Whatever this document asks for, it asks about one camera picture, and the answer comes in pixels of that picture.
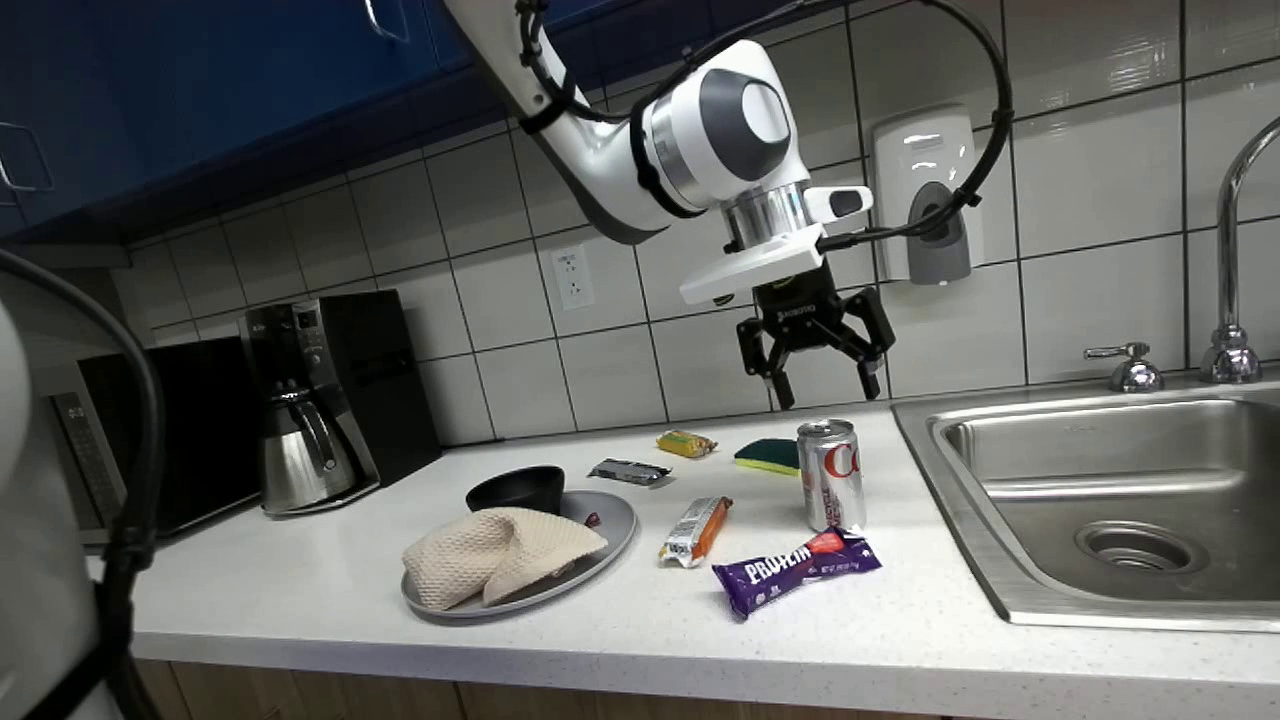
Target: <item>aluminum can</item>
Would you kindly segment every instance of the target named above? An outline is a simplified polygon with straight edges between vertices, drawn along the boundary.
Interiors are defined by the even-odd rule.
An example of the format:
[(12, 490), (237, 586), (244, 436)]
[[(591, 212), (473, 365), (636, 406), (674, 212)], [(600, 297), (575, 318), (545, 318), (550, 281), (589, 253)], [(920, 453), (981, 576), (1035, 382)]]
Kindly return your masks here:
[(870, 519), (857, 429), (849, 420), (799, 423), (804, 519), (811, 530)]

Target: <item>stainless steel sink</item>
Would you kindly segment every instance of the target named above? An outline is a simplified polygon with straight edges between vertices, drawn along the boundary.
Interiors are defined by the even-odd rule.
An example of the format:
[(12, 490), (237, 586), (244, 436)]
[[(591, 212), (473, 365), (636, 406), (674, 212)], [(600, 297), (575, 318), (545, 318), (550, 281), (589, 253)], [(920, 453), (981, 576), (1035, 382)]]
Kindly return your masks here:
[(897, 420), (1000, 617), (1280, 631), (1280, 382)]

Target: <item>white countertop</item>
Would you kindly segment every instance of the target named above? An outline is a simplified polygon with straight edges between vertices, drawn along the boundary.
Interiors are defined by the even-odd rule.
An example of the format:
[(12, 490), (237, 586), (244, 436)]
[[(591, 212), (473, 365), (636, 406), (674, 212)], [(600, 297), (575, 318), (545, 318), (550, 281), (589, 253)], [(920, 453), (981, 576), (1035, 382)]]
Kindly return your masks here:
[[(657, 547), (698, 496), (738, 501), (712, 559), (799, 547), (811, 530), (798, 478), (734, 468), (738, 446), (798, 436), (798, 420), (700, 429), (719, 439), (708, 460), (657, 453), (657, 432), (473, 446), (344, 510), (239, 510), (155, 557), (135, 586), (135, 656), (950, 714), (1280, 714), (1280, 636), (996, 618), (885, 406), (849, 414), (885, 567), (734, 618), (712, 567), (657, 567)], [(589, 478), (604, 457), (667, 465), (678, 478)], [(526, 465), (562, 465), (567, 490), (631, 501), (636, 542), (550, 606), (473, 626), (417, 618), (402, 551), (465, 510), (473, 483)]]

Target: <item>black bowl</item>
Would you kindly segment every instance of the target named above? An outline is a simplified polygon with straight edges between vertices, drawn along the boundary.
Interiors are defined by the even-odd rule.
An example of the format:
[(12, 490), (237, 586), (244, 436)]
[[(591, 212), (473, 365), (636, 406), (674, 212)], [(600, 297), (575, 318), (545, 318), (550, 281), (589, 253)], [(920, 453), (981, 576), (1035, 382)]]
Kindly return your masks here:
[(531, 507), (531, 510), (553, 510), (562, 517), (562, 496), (565, 496), (565, 468), (556, 465), (538, 465), (538, 468), (516, 468), (504, 475), (494, 475), (467, 490), (467, 507)]

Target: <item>plate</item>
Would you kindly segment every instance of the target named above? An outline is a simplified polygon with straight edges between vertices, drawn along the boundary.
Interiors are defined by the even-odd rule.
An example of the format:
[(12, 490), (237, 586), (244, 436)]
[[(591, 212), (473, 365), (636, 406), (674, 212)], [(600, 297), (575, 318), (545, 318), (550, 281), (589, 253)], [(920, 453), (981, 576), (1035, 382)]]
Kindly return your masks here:
[(482, 605), (482, 599), (467, 599), (461, 606), (447, 606), (447, 611), (432, 611), (428, 605), (417, 599), (409, 576), (402, 579), (402, 593), (409, 599), (409, 606), (432, 622), (475, 622), (475, 618), (499, 618), (499, 617), (516, 617), (516, 611), (529, 611), (529, 606), (541, 606), (541, 605), (553, 605), (575, 586), (583, 586), (589, 579), (598, 579), (609, 564), (616, 564), (625, 557), (625, 547), (636, 538), (640, 530), (640, 519), (636, 519), (636, 507), (619, 496), (609, 496), (609, 490), (565, 490), (562, 501), (562, 517), (565, 519), (575, 519), (575, 522), (589, 522), (598, 517), (598, 530), (604, 535), (604, 547), (562, 567), (556, 576), (550, 579), (538, 579), (529, 583), (526, 593), (499, 599), (499, 605)]

